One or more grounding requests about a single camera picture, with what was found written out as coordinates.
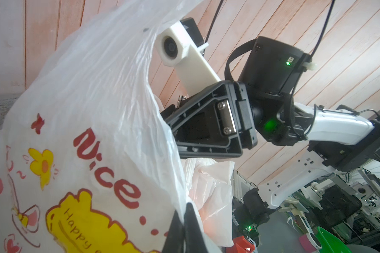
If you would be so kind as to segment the white printed bag back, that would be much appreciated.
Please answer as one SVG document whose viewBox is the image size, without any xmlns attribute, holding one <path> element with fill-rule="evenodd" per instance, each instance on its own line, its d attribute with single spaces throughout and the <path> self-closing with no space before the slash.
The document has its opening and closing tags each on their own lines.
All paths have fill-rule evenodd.
<svg viewBox="0 0 380 253">
<path fill-rule="evenodd" d="M 67 37 L 0 131 L 0 253 L 160 253 L 183 167 L 148 83 L 198 1 L 125 1 Z"/>
</svg>

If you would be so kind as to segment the white plastic bag front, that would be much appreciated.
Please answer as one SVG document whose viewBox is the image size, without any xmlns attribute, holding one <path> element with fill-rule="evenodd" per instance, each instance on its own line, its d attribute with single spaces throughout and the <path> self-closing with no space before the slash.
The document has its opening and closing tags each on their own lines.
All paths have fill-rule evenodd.
<svg viewBox="0 0 380 253">
<path fill-rule="evenodd" d="M 220 247 L 232 247 L 231 177 L 234 162 L 210 158 L 181 160 L 187 199 L 192 203 L 201 231 Z"/>
</svg>

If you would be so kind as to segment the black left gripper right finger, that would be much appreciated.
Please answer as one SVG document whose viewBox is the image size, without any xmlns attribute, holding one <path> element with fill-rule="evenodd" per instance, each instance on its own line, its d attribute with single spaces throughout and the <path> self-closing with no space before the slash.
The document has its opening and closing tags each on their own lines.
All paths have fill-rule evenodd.
<svg viewBox="0 0 380 253">
<path fill-rule="evenodd" d="M 186 253 L 208 253 L 195 210 L 190 202 L 186 204 L 184 232 Z"/>
</svg>

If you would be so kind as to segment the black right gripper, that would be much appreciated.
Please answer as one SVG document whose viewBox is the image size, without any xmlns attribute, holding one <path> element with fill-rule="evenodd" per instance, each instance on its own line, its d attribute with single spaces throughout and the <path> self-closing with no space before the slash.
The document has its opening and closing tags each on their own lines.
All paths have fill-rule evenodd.
<svg viewBox="0 0 380 253">
<path fill-rule="evenodd" d="M 179 156 L 238 158 L 258 144 L 245 84 L 220 81 L 161 112 Z"/>
</svg>

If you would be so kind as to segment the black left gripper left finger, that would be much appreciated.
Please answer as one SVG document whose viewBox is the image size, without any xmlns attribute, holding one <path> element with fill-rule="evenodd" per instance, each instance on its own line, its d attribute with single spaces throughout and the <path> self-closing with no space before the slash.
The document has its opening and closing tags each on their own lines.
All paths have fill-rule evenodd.
<svg viewBox="0 0 380 253">
<path fill-rule="evenodd" d="M 173 220 L 170 226 L 170 252 L 183 253 L 184 252 L 184 226 L 179 219 L 177 211 L 175 211 Z"/>
</svg>

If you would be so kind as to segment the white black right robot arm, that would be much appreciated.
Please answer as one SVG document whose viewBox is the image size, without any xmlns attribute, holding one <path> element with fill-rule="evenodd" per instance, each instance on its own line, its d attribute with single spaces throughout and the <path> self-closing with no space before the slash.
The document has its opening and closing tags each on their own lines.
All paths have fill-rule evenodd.
<svg viewBox="0 0 380 253">
<path fill-rule="evenodd" d="M 248 191 L 235 220 L 247 229 L 269 220 L 292 193 L 338 170 L 361 165 L 380 147 L 380 121 L 346 106 L 327 110 L 296 104 L 293 93 L 312 56 L 291 45 L 258 37 L 238 47 L 232 61 L 249 53 L 238 80 L 207 81 L 199 93 L 169 106 L 162 115 L 181 158 L 237 158 L 257 137 L 277 146 L 309 141 L 305 157 L 272 182 Z"/>
</svg>

